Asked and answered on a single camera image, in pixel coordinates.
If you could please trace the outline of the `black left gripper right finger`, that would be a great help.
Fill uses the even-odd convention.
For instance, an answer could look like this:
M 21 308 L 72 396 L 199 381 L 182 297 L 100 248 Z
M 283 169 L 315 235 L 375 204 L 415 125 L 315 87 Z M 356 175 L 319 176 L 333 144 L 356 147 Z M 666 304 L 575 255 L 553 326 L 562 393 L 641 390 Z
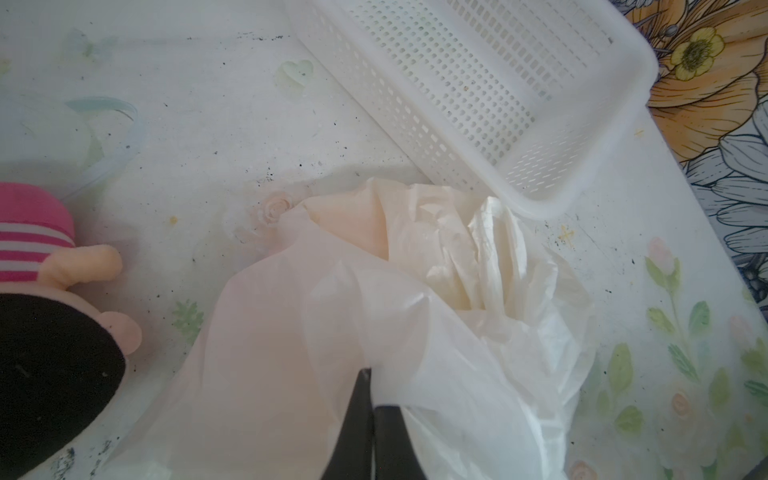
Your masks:
M 426 480 L 413 449 L 401 409 L 373 410 L 376 480 Z

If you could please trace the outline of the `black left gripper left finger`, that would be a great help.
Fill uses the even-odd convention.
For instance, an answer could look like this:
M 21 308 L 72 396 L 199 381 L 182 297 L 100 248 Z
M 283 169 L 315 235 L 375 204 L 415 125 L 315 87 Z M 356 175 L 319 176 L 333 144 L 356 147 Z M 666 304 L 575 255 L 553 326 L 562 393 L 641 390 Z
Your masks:
M 371 370 L 359 371 L 322 480 L 370 480 L 374 452 Z

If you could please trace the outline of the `white plastic bag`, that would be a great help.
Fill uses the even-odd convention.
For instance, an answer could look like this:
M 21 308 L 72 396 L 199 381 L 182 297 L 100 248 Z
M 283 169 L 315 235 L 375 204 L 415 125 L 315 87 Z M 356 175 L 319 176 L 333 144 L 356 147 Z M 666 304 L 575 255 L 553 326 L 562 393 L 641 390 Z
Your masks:
M 428 478 L 565 477 L 594 305 L 500 200 L 371 179 L 284 213 L 273 244 L 103 478 L 317 479 L 362 370 Z

